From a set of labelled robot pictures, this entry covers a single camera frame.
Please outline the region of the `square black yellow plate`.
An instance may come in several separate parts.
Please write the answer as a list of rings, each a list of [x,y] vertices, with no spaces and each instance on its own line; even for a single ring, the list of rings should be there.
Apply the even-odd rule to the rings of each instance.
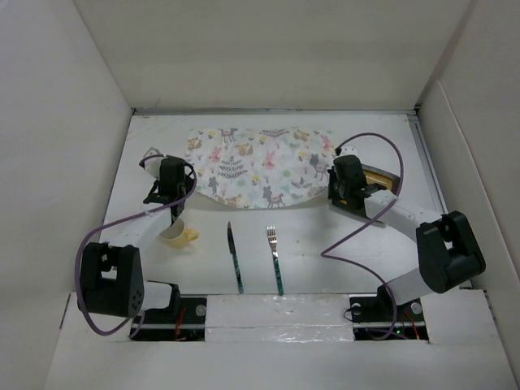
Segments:
[[[372,190],[370,191],[370,195],[378,190],[389,190],[394,195],[397,194],[397,188],[401,182],[401,178],[397,175],[393,175],[392,173],[380,170],[379,168],[375,168],[372,166],[368,166],[362,164],[362,170],[366,175],[367,183],[371,185]],[[366,219],[366,211],[347,211],[350,214],[356,215],[357,217],[361,217]]]

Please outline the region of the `yellow mug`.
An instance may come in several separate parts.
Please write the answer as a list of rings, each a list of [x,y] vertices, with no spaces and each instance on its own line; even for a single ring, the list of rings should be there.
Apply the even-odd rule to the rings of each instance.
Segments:
[[[200,233],[192,228],[186,227],[183,219],[177,219],[170,227],[159,234],[159,237],[175,249],[183,249],[192,241],[195,241]]]

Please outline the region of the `patterned cloth placemat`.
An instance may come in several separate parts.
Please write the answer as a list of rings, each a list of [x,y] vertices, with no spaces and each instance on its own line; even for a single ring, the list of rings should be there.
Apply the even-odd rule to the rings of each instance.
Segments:
[[[273,209],[327,191],[332,132],[290,128],[202,128],[188,134],[186,159],[197,191],[236,209]]]

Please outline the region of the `fork with green handle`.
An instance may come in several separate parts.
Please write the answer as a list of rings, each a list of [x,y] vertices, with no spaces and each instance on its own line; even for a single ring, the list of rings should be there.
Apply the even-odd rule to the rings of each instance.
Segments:
[[[283,280],[282,280],[281,271],[280,271],[279,255],[278,255],[278,250],[277,250],[278,240],[277,240],[277,235],[276,235],[274,226],[269,226],[266,228],[266,236],[267,236],[267,240],[268,240],[268,245],[270,246],[270,249],[271,249],[271,255],[272,255],[273,266],[274,266],[274,270],[275,270],[275,279],[276,279],[276,284],[277,284],[277,289],[278,289],[278,295],[283,296],[284,295],[284,286],[283,286]]]

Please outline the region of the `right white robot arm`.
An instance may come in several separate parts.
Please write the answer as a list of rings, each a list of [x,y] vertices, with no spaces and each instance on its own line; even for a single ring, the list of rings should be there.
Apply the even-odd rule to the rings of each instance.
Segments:
[[[418,254],[417,267],[378,288],[375,309],[380,317],[393,320],[406,303],[445,293],[484,273],[486,262],[463,213],[440,214],[402,201],[381,183],[369,183],[363,168],[355,155],[334,160],[329,171],[331,204],[369,225],[378,222],[394,228],[416,244]]]

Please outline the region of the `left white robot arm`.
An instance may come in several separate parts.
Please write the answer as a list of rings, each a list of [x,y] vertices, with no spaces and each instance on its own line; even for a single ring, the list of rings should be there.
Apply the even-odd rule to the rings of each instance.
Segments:
[[[145,301],[141,253],[180,217],[186,200],[196,188],[191,164],[173,156],[156,154],[154,182],[143,203],[148,210],[116,220],[95,230],[117,225],[123,230],[106,242],[83,240],[75,265],[77,301],[86,314],[135,318]]]

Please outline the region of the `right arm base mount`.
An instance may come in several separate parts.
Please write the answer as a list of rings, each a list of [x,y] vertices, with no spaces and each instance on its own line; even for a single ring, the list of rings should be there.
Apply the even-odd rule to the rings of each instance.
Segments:
[[[392,306],[387,292],[349,295],[344,319],[353,325],[353,337],[361,340],[429,340],[419,298]]]

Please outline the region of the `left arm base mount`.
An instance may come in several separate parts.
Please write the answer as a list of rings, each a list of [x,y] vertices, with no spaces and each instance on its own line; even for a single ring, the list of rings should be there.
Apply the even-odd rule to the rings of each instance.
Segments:
[[[205,340],[207,296],[181,295],[175,309],[150,309],[144,320],[133,320],[130,339],[134,341],[199,342]]]

